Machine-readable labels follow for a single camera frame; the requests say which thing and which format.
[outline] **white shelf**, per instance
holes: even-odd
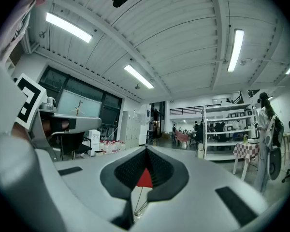
[[[205,160],[234,160],[235,155],[233,151],[210,151],[204,157]]]
[[[207,113],[223,112],[223,111],[245,109],[250,105],[251,104],[232,104],[232,105],[228,105],[228,106],[213,106],[213,107],[206,107],[205,110]]]
[[[206,122],[215,122],[215,121],[227,121],[227,120],[240,120],[240,119],[246,119],[251,118],[253,115],[247,115],[242,117],[234,117],[234,118],[216,118],[216,119],[208,119]]]
[[[207,146],[231,146],[236,144],[242,144],[243,141],[231,141],[231,142],[209,142],[207,141]]]
[[[207,132],[207,135],[214,135],[214,134],[228,134],[228,133],[237,133],[237,132],[244,132],[244,131],[252,131],[254,128],[244,129],[244,130],[229,130],[229,131],[220,131],[220,132]]]

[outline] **black backpack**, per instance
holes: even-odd
[[[280,147],[283,135],[284,135],[284,125],[276,116],[274,122],[273,145]]]

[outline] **checkered tablecloth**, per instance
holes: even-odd
[[[236,144],[233,154],[238,158],[244,158],[247,163],[257,156],[259,153],[259,145],[255,144]]]

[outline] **person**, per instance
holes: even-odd
[[[193,126],[193,130],[194,130],[194,131],[197,131],[197,127],[198,127],[198,122],[195,121],[195,122],[194,122],[194,126]]]
[[[268,172],[267,172],[267,155],[268,148],[264,143],[265,132],[267,127],[275,115],[275,112],[268,100],[267,93],[261,93],[258,103],[261,103],[261,110],[259,112],[259,120],[257,129],[260,130],[260,140],[259,140],[259,164],[258,164],[258,173],[254,182],[254,188],[264,194],[266,184],[268,181]]]
[[[176,126],[175,126],[175,124],[173,124],[173,127],[172,127],[172,138],[175,138],[175,135],[176,135],[175,131],[176,131]]]
[[[215,132],[215,128],[213,124],[210,124],[210,132]]]

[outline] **black rectangular patch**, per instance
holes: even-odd
[[[241,226],[245,226],[257,217],[257,214],[229,187],[219,188],[215,191]]]
[[[72,167],[72,168],[66,168],[66,169],[62,169],[62,170],[58,170],[58,173],[60,176],[63,176],[63,175],[67,175],[67,174],[73,174],[75,172],[78,172],[78,171],[82,171],[83,169],[80,168],[80,167]]]

